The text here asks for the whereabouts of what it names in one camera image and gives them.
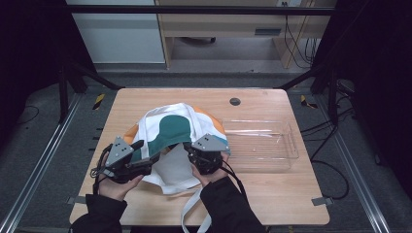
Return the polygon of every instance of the floor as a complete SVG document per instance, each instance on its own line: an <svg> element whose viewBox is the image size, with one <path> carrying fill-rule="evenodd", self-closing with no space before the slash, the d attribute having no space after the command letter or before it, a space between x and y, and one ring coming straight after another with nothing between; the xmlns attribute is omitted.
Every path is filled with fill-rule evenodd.
<svg viewBox="0 0 412 233"><path fill-rule="evenodd" d="M300 45L305 50L305 43ZM299 66L308 65L297 56ZM100 75L127 87L132 86L201 86L271 88L291 81L307 68L293 64L282 67L271 39L217 38L177 40L172 66L108 67L97 64ZM288 90L292 108L301 130L327 121L326 96L312 95L313 80L308 79ZM2 226L16 232L67 232L72 206L67 197L76 196L85 170L110 112L116 92L86 78L85 94L70 93L77 111L60 130L58 86L52 85L33 93L20 117L13 139L0 156L0 217ZM105 93L99 110L92 106ZM311 108L301 104L306 97ZM317 158L340 171L349 181L348 194L327 207L330 223L325 226L271 226L270 232L412 232L412 203L388 167L375 163L349 98L339 102L338 131L319 150ZM302 132L309 154L314 154L330 132ZM56 138L55 145L49 145ZM345 181L336 171L313 164L321 191L325 195L345 193Z"/></svg>

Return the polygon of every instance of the transparent plastic tray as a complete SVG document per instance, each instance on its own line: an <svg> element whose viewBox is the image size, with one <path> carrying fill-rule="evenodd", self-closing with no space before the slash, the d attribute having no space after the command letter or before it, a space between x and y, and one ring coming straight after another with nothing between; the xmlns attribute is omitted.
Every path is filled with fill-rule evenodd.
<svg viewBox="0 0 412 233"><path fill-rule="evenodd" d="M276 173L298 159L291 126L284 121L224 120L229 164L240 173Z"/></svg>

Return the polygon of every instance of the black sleeve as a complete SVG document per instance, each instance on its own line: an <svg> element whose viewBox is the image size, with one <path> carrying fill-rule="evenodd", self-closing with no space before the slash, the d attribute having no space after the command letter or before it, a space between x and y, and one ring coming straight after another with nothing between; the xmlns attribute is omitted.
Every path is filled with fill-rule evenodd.
<svg viewBox="0 0 412 233"><path fill-rule="evenodd" d="M121 233L120 218L127 207L125 201L87 194L86 204L88 213L73 222L70 233Z"/></svg>
<svg viewBox="0 0 412 233"><path fill-rule="evenodd" d="M264 226L229 177L207 184L200 198L214 233L264 233Z"/></svg>

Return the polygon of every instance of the wooden table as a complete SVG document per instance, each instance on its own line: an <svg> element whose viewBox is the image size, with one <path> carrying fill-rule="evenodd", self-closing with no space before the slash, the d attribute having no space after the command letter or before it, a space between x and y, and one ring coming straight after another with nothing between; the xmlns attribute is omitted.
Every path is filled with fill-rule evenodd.
<svg viewBox="0 0 412 233"><path fill-rule="evenodd" d="M233 106L236 97L241 104ZM198 106L218 119L259 119L288 121L292 128L299 158L280 173L237 173L249 202L263 225L327 224L325 205L314 206L311 199L321 197L314 171L303 144L287 93L281 89L248 88L126 88L121 89L86 171L79 196L90 193L94 182L89 170L95 167L101 151L123 135L147 111L156 107L185 102ZM183 206L191 194L163 195L151 183L141 182L131 190L122 225L180 225ZM86 213L86 205L75 204L70 221ZM207 212L201 202L186 217L186 225L200 225Z"/></svg>

